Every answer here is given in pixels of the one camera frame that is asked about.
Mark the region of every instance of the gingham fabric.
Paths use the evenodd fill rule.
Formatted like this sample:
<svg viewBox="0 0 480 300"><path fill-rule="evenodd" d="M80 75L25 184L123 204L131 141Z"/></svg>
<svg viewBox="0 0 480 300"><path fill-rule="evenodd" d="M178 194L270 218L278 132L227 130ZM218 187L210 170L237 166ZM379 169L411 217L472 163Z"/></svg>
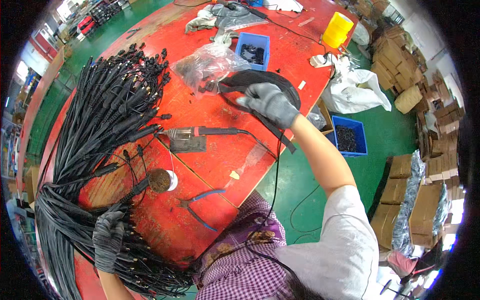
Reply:
<svg viewBox="0 0 480 300"><path fill-rule="evenodd" d="M285 229L273 211L265 223L269 210L270 205L256 191L242 204L233 225L201 259L194 277L199 289L196 300L290 298L283 268L250 252L244 245L260 223L264 226L252 236L249 248L276 258L275 248L287 244Z"/></svg>

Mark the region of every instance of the pliers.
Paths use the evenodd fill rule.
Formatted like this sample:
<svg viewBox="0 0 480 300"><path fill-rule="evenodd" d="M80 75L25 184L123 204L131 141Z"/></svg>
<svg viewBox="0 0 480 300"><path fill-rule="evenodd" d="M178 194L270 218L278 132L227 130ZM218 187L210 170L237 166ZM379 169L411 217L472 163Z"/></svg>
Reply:
<svg viewBox="0 0 480 300"><path fill-rule="evenodd" d="M127 39L131 38L135 33L137 33L137 31L139 31L140 29L142 29L141 27L138 27L138 28L135 28L135 29L131 29L129 31L127 31L127 33L131 32L132 34L127 36Z"/></svg>
<svg viewBox="0 0 480 300"><path fill-rule="evenodd" d="M181 200L181 199L178 199L180 200L180 204L177 204L178 207L182 207L182 208L186 208L188 210L188 212L197 220L199 221L203 226L207 227L208 229L210 230L213 230L215 232L217 232L217 230L215 228L212 228L211 226L209 226L207 223L205 223L205 221L203 221L189 206L190 203L192 202L195 202L197 200L200 200L208 195L211 195L211 194L219 194L219 193L224 193L225 190L213 190L213 191L209 191L209 192L205 192L199 196L196 196L196 197L193 197L192 199L190 200Z"/></svg>

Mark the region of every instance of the stack of yellow tape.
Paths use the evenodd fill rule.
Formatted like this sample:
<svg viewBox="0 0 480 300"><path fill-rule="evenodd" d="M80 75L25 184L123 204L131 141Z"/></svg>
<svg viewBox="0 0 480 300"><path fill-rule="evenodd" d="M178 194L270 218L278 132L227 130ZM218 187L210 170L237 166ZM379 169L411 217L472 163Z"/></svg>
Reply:
<svg viewBox="0 0 480 300"><path fill-rule="evenodd" d="M338 48L347 40L347 34L352 27L353 22L349 18L344 14L335 12L322 36L322 41L332 48Z"/></svg>

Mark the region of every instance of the shirt sleeve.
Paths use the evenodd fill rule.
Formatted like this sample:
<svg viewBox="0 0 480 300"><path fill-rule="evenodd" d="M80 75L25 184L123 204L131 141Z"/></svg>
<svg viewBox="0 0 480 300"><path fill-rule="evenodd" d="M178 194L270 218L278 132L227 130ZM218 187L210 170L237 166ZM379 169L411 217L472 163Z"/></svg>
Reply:
<svg viewBox="0 0 480 300"><path fill-rule="evenodd" d="M308 287L333 299L368 299L378 271L378 244L356 187L327 200L317 243L280 247L279 260Z"/></svg>

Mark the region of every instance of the black cable coil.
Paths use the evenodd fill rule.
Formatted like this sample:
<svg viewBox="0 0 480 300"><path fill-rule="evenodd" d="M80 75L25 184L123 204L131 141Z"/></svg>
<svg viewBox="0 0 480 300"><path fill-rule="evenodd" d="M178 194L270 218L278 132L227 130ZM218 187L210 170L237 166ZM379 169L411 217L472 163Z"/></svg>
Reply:
<svg viewBox="0 0 480 300"><path fill-rule="evenodd" d="M94 264L92 234L96 219L106 211L123 211L125 235L115 272L132 291L149 299L156 296L184 296L193 284L189 271L181 271L150 251L130 220L132 198L145 194L148 178L136 180L130 161L113 154L119 146L161 131L146 124L156 117L163 88L170 81L166 71L167 50L145 57L132 44L108 60L92 57L82 68L76 93L57 139L53 182L39 189L35 201L36 226L40 245L59 299L81 299L75 283L73 250ZM108 163L112 156L125 163ZM84 210L78 204L80 190L94 177L101 177L127 165L133 188L110 207Z"/></svg>

